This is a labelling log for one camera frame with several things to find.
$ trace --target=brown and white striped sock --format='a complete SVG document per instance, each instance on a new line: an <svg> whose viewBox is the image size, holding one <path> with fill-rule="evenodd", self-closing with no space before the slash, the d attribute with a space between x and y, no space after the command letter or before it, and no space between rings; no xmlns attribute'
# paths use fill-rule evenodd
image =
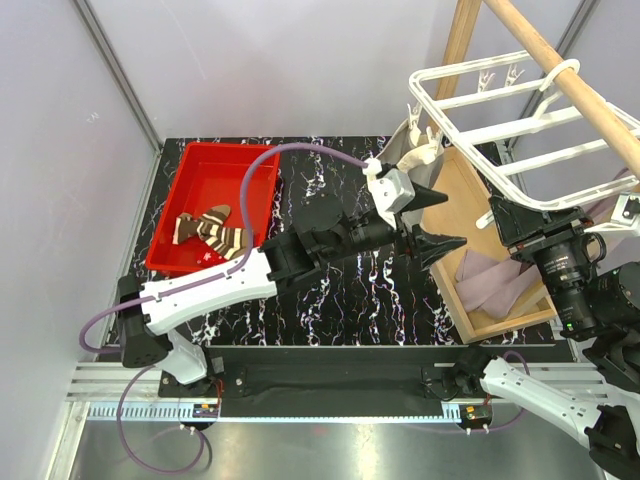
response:
<svg viewBox="0 0 640 480"><path fill-rule="evenodd" d="M233 260L246 252L249 235L244 228L222 227L219 235L209 237L205 243L225 260Z"/></svg>
<svg viewBox="0 0 640 480"><path fill-rule="evenodd" d="M188 213L181 213L176 218L176 227L173 230L173 244L179 245L188 238L197 234L198 222Z"/></svg>
<svg viewBox="0 0 640 480"><path fill-rule="evenodd" d="M217 236L220 233L220 227L229 218L231 207L229 205L218 205L210 208L203 213L198 221L198 236L201 240L206 240L210 236Z"/></svg>
<svg viewBox="0 0 640 480"><path fill-rule="evenodd" d="M201 240L206 240L211 235L218 235L222 224L229 217L231 207L218 205L209 209L198 220L188 213L182 213L176 218L176 226L173 231L173 244L179 245L185 240L198 235Z"/></svg>

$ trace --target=red tray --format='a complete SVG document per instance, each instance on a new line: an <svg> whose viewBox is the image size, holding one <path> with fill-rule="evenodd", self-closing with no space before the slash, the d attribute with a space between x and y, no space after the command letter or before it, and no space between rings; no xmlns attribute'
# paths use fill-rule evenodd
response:
<svg viewBox="0 0 640 480"><path fill-rule="evenodd" d="M240 213L240 183L249 165L272 147L223 143L190 143L171 186L160 223L151 241L145 264L170 277L219 265L225 260L199 238L173 245L176 217L183 212L199 217L215 205L229 205L228 227L243 227ZM249 184L249 215L254 230L254 246L262 245L271 217L271 204L278 178L280 154L267 159L253 174ZM199 263L206 253L211 259Z"/></svg>

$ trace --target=wooden dowel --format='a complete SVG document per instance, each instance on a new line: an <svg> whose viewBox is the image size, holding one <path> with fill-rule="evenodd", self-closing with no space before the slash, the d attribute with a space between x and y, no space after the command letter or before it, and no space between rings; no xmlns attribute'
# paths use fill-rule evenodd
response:
<svg viewBox="0 0 640 480"><path fill-rule="evenodd" d="M563 61L509 0L484 2L546 73ZM633 174L640 178L640 142L607 107L604 100L570 68L563 70L554 82L627 163Z"/></svg>
<svg viewBox="0 0 640 480"><path fill-rule="evenodd" d="M464 62L481 6L482 0L458 0L456 3L442 65ZM453 97L458 86L458 78L459 75L441 78L436 90L436 100ZM434 133L440 130L432 118L429 119L429 126Z"/></svg>

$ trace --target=camera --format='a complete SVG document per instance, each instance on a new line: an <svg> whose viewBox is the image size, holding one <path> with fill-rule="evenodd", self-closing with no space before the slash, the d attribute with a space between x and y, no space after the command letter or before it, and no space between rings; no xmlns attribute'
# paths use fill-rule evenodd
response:
<svg viewBox="0 0 640 480"><path fill-rule="evenodd" d="M538 267L562 336L582 341L640 320L640 263L598 275L606 244L599 234L585 232L593 222L581 208L537 211L496 195L489 203L511 258ZM590 254L594 243L598 250Z"/></svg>

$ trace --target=wooden crate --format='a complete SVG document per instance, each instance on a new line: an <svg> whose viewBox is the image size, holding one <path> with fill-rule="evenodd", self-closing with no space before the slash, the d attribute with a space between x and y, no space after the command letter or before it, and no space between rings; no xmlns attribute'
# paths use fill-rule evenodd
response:
<svg viewBox="0 0 640 480"><path fill-rule="evenodd" d="M425 209L422 227L427 232L467 238L466 246L449 253L431 268L462 341L476 342L555 317L556 312L542 282L529 288L505 318L492 318L482 311L464 311L455 290L455 273L466 249L497 261L506 259L509 254L500 243L495 225L484 230L475 225L476 220L489 211L489 193L478 174L455 148L446 149L444 155L442 172L434 189L448 194L449 201Z"/></svg>

